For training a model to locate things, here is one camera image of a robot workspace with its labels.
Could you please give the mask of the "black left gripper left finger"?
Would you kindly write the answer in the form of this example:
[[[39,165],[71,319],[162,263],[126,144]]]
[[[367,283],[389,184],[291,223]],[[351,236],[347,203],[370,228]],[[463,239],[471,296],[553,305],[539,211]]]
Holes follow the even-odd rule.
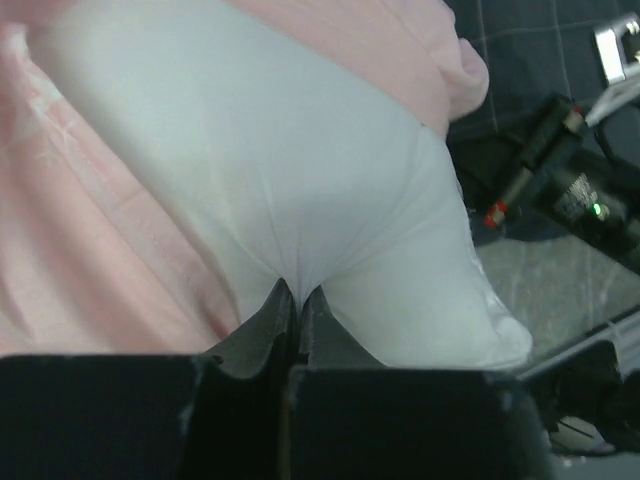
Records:
[[[5,479],[273,479],[293,298],[201,354],[1,361]]]

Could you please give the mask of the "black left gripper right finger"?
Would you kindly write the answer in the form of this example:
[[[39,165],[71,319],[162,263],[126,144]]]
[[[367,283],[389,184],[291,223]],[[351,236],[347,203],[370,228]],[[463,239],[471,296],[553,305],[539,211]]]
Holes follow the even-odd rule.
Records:
[[[314,291],[289,374],[291,479],[551,479],[536,406],[496,371],[388,368]]]

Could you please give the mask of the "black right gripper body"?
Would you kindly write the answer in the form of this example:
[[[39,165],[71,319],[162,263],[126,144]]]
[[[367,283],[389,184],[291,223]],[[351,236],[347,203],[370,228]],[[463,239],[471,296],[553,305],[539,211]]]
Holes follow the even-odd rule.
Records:
[[[483,139],[449,143],[475,235],[597,235],[600,134],[589,111],[555,95],[525,121]]]

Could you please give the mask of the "white pillow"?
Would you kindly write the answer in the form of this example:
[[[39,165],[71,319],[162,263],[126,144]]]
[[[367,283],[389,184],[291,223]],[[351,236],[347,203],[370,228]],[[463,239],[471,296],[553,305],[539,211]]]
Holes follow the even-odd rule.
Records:
[[[527,361],[445,144],[488,72],[444,2],[77,1],[29,46],[242,317],[281,279],[386,365]]]

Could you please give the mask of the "purple printed pillowcase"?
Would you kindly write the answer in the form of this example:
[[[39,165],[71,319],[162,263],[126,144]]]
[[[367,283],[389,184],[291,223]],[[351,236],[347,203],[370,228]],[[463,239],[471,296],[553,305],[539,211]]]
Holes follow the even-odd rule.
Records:
[[[1,5],[1,348],[203,351],[248,317],[216,258],[91,130],[30,38],[77,1]]]

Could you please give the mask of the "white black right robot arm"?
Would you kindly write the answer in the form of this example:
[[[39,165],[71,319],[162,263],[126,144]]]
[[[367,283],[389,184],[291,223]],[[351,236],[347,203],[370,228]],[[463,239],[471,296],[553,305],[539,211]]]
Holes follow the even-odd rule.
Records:
[[[449,141],[480,231],[529,240],[551,222],[637,273],[639,169],[586,148],[586,137],[600,132],[571,99],[554,95],[520,123]]]

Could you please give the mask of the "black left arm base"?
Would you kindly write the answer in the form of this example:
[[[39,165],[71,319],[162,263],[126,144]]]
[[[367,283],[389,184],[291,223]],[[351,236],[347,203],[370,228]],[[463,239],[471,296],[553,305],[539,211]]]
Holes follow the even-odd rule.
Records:
[[[639,452],[639,372],[623,374],[610,343],[523,382],[562,457]]]

